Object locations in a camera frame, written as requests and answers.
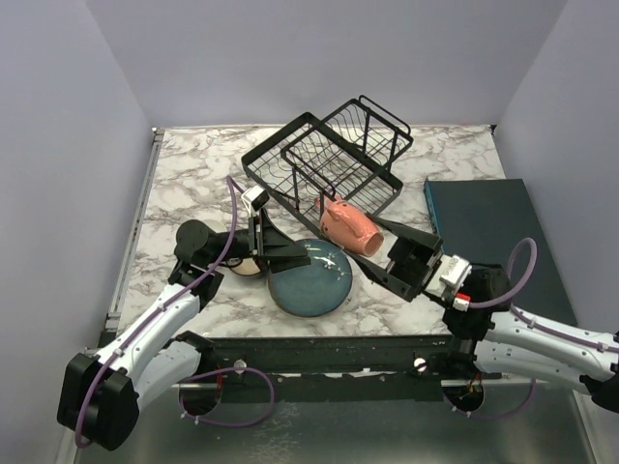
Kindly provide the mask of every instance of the white marble surface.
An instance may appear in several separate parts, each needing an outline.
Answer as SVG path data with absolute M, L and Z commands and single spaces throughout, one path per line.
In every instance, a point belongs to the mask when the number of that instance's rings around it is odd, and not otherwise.
M 174 237 L 183 221 L 216 219 L 228 225 L 231 203 L 227 174 L 242 186 L 241 156 L 277 127 L 167 130 L 142 221 L 119 330 L 131 324 L 159 295 L 174 265 Z M 413 146 L 394 163 L 404 182 L 401 195 L 381 215 L 429 231 L 422 192 L 426 178 L 471 180 L 504 178 L 488 127 L 413 128 Z M 274 224 L 294 239 L 311 233 L 274 200 Z M 246 217 L 240 215 L 245 226 Z M 393 237 L 373 259 L 385 262 Z M 346 303 L 315 319 L 301 319 L 277 308 L 264 278 L 239 277 L 223 270 L 216 298 L 183 330 L 208 336 L 308 336 L 444 334 L 442 310 L 425 297 L 407 303 L 371 284 L 352 263 L 354 285 Z

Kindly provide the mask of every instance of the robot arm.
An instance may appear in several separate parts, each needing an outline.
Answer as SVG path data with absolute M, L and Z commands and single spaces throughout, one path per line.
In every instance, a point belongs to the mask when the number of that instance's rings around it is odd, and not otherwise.
M 57 419 L 80 431 L 76 433 L 79 445 L 88 444 L 79 442 L 82 435 L 115 450 L 133 430 L 140 409 L 152 399 L 198 368 L 215 369 L 212 347 L 205 340 L 169 340 L 215 297 L 223 275 L 206 274 L 205 269 L 216 259 L 250 258 L 271 272 L 309 263 L 307 250 L 292 243 L 269 220 L 263 209 L 268 195 L 263 193 L 260 188 L 244 193 L 249 227 L 235 231 L 228 247 L 228 233 L 215 233 L 197 220 L 183 223 L 176 234 L 177 264 L 153 304 L 94 355 L 77 354 L 69 362 Z

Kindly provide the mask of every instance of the gray wall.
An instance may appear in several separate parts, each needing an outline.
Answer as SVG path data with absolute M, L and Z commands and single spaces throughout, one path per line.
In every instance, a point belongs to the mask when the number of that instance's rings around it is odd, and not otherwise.
M 496 138 L 507 174 L 526 180 L 580 325 L 604 332 L 619 330 L 618 23 L 616 0 L 570 1 Z M 604 423 L 619 430 L 616 415 Z
M 155 126 L 325 116 L 498 122 L 565 0 L 87 0 Z
M 64 366 L 97 340 L 152 133 L 79 0 L 0 3 L 0 462 L 52 462 Z

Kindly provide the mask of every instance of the blue plate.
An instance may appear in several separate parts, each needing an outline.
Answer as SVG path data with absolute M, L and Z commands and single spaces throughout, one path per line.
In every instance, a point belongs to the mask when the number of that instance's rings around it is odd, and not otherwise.
M 337 246 L 317 239 L 296 242 L 308 249 L 311 264 L 281 273 L 267 282 L 275 303 L 300 317 L 317 317 L 337 309 L 350 293 L 352 269 Z

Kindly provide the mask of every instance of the black wire dish rack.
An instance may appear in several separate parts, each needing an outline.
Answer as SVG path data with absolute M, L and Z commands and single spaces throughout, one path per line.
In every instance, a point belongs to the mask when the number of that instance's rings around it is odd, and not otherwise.
M 380 214 L 401 192 L 392 164 L 413 143 L 410 127 L 368 97 L 322 121 L 304 113 L 242 157 L 246 174 L 320 237 L 327 198 Z

